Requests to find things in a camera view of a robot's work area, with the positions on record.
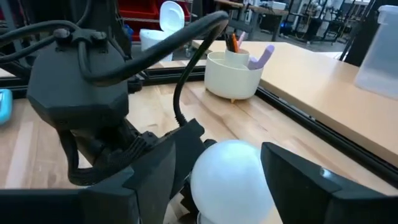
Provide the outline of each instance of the wooden tabletop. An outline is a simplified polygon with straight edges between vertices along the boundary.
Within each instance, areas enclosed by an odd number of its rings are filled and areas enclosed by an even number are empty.
[[[186,64],[162,62],[154,67]],[[147,86],[129,95],[128,120],[139,131],[149,130],[158,136],[176,128],[174,86]],[[204,126],[203,139],[242,139],[258,148],[264,141],[273,142],[371,189],[398,195],[397,189],[256,96],[231,104],[206,91],[203,82],[193,82],[185,85],[180,103],[187,119],[196,118]],[[75,187],[67,179],[67,160],[56,131],[39,118],[26,99],[14,100],[12,118],[0,126],[0,133],[0,187]],[[87,166],[81,159],[80,167]],[[187,212],[179,205],[181,197],[171,201],[164,223],[173,223]],[[282,221],[274,207],[264,224],[279,223]]]
[[[242,48],[258,58],[269,44],[275,52],[261,86],[398,167],[398,101],[354,86],[359,68],[326,55],[284,42],[243,42]],[[208,50],[216,51],[225,51],[225,42]]]
[[[228,0],[215,0],[215,2],[217,2],[219,4],[227,4],[229,6],[236,7],[236,8],[244,7],[244,4],[242,4],[242,3],[231,2],[231,1],[228,1]],[[251,10],[253,10],[255,12],[258,12],[258,13],[273,14],[273,15],[277,15],[277,16],[285,16],[285,15],[287,15],[289,13],[286,10],[267,9],[267,8],[258,7],[258,6],[249,6],[249,9],[251,9]]]

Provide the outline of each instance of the white cup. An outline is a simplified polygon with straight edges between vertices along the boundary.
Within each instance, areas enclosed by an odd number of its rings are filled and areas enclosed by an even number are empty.
[[[242,64],[230,64],[223,52],[207,55],[205,70],[206,89],[217,96],[243,100],[252,97],[259,85],[263,68],[249,70]]]
[[[225,50],[224,59],[226,63],[230,65],[244,65],[247,66],[249,63],[249,52],[247,50],[240,49],[238,53]]]

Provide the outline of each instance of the purple marker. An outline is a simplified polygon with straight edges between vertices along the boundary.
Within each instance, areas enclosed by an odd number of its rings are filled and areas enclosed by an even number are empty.
[[[271,58],[272,53],[274,53],[275,47],[273,45],[268,45],[264,53],[262,53],[261,58],[257,60],[255,57],[250,56],[248,69],[257,70],[262,68]]]

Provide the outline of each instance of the white foam ball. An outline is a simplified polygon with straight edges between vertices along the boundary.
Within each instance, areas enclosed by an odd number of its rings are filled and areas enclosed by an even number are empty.
[[[260,149],[240,140],[218,142],[196,161],[192,197],[215,224],[258,224],[274,205]]]

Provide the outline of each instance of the pen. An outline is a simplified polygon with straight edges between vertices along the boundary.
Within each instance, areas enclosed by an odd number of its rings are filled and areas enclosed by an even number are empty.
[[[250,57],[248,69],[256,70],[262,68],[271,58],[271,55],[274,53],[274,50],[275,47],[273,45],[268,45],[259,60],[256,60],[256,58],[254,57]]]
[[[239,48],[241,48],[241,44],[242,44],[242,42],[243,42],[243,39],[244,39],[244,36],[246,35],[246,32],[243,32],[242,34],[241,34],[241,36],[239,37],[239,40],[238,40],[238,47]]]
[[[228,34],[225,34],[224,37],[225,37],[225,45],[226,45],[226,48],[227,48],[227,50],[231,51],[230,46],[229,46],[229,37],[228,37]]]
[[[232,40],[232,35],[228,34],[228,43],[229,43],[229,51],[230,52],[235,52],[234,51],[234,44],[233,44],[233,40]]]
[[[233,47],[234,47],[234,52],[238,53],[239,52],[238,41],[236,40],[235,33],[232,34],[232,43],[233,43]]]

